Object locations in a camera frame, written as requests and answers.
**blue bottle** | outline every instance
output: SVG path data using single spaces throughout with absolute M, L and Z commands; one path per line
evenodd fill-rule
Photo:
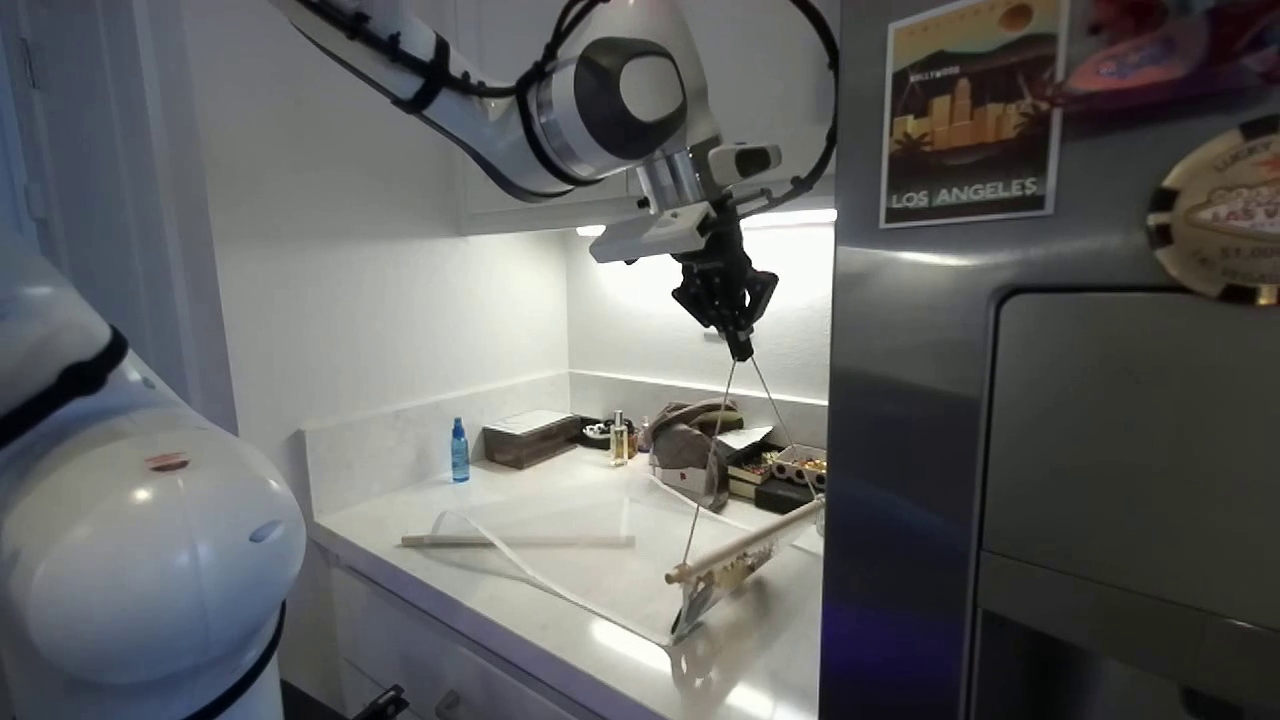
M 453 421 L 453 436 L 447 436 L 447 468 L 453 468 L 453 482 L 474 478 L 474 448 L 460 414 Z

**white wall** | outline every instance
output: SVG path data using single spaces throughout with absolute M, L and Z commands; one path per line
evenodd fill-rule
M 42 189 L 29 242 L 193 407 L 234 425 L 188 69 L 174 41 L 168 0 L 0 0 L 14 79 L 0 133 L 21 142 L 3 170 L 16 170 L 16 211 L 24 189 Z
M 756 268 L 782 273 L 768 317 L 756 323 L 756 358 L 778 397 L 829 398 L 831 336 L 831 224 L 753 227 Z M 570 357 L 577 371 L 640 374 L 723 387 L 729 348 L 709 338 L 675 299 L 675 260 L 592 265 L 590 239 L 570 250 Z
M 301 425 L 570 367 L 566 242 L 453 239 L 445 139 L 316 56 L 269 0 L 183 0 L 183 34 L 239 436 L 301 501 Z M 337 664 L 311 554 L 285 676 L 355 704 Z
M 16 239 L 24 248 L 37 248 L 37 227 L 24 207 L 24 146 L 16 137 L 16 103 L 14 103 L 14 71 L 10 71 L 10 52 L 0 52 L 0 239 Z
M 811 0 L 840 28 L 840 0 Z M 810 170 L 831 110 L 829 61 L 787 0 L 679 0 L 729 139 L 786 146 Z

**white cabinet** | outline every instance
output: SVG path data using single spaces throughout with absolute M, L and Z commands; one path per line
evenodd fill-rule
M 413 720 L 590 716 L 585 706 L 566 706 L 570 698 L 558 704 L 543 686 L 516 678 L 501 669 L 506 661 L 480 655 L 478 642 L 366 574 L 337 567 L 331 607 L 345 695 L 352 704 L 349 716 L 388 683 L 404 686 L 413 704 L 404 716 Z

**white robot body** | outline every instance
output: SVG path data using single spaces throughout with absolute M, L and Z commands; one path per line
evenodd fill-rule
M 675 0 L 600 5 L 566 34 L 529 92 L 474 97 L 445 79 L 486 79 L 460 61 L 413 0 L 275 0 L 275 8 L 331 61 L 436 123 L 511 197 L 547 198 L 582 183 L 719 142 L 709 79 Z
M 107 336 L 0 248 L 0 414 Z M 281 716 L 274 649 L 301 560 L 305 520 L 269 461 L 123 357 L 0 448 L 0 716 Z

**black cable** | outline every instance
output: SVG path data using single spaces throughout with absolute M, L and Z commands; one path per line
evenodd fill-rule
M 98 397 L 101 387 L 107 387 L 113 371 L 123 358 L 129 358 L 129 338 L 121 326 L 113 326 L 107 345 L 98 357 L 70 365 L 64 371 L 53 374 L 48 387 L 42 387 L 37 397 L 21 398 L 0 414 L 0 448 L 16 442 L 24 430 L 44 425 L 73 398 Z
M 532 87 L 551 75 L 551 64 L 566 48 L 566 41 L 595 13 L 595 5 L 605 0 L 570 0 L 558 16 L 558 30 L 551 41 L 543 43 L 543 56 L 529 64 L 529 71 L 522 71 L 516 79 L 516 107 L 522 107 L 522 128 L 524 128 L 524 139 L 529 139 L 529 153 L 532 160 L 558 177 L 561 183 L 571 183 L 571 189 L 590 189 L 590 183 L 600 183 L 592 177 L 571 177 L 558 156 L 551 146 L 543 142 L 543 137 L 536 133 L 536 117 L 532 117 Z
M 810 28 L 817 30 L 817 41 L 829 52 L 831 119 L 829 119 L 829 137 L 824 137 L 821 156 L 811 160 L 811 167 L 803 177 L 794 177 L 794 189 L 786 189 L 786 192 L 762 189 L 762 192 L 731 197 L 731 207 L 741 207 L 741 217 L 756 217 L 756 211 L 782 207 L 782 205 L 811 192 L 811 183 L 829 170 L 829 162 L 836 156 L 836 133 L 840 133 L 840 43 L 836 43 L 831 23 L 824 21 L 824 13 L 811 0 L 794 0 L 794 8 L 810 21 Z
M 345 13 L 337 8 L 331 0 L 301 0 L 305 8 L 311 8 L 322 21 L 328 21 L 331 28 L 339 28 L 345 34 L 352 34 L 355 43 L 388 56 L 392 64 L 416 71 L 416 75 L 433 75 L 433 83 L 440 87 L 453 87 L 460 97 L 486 97 L 486 100 L 501 100 L 501 97 L 516 97 L 522 92 L 522 79 L 529 75 L 543 75 L 551 69 L 551 61 L 561 56 L 566 41 L 592 16 L 595 5 L 608 5 L 608 0 L 566 0 L 561 8 L 561 21 L 558 21 L 558 30 L 547 34 L 543 43 L 543 56 L 532 61 L 516 83 L 480 83 L 474 79 L 469 71 L 453 75 L 447 69 L 433 64 L 433 61 L 421 61 L 413 52 L 400 48 L 400 30 L 392 34 L 377 34 L 367 28 L 367 16 L 366 13 Z

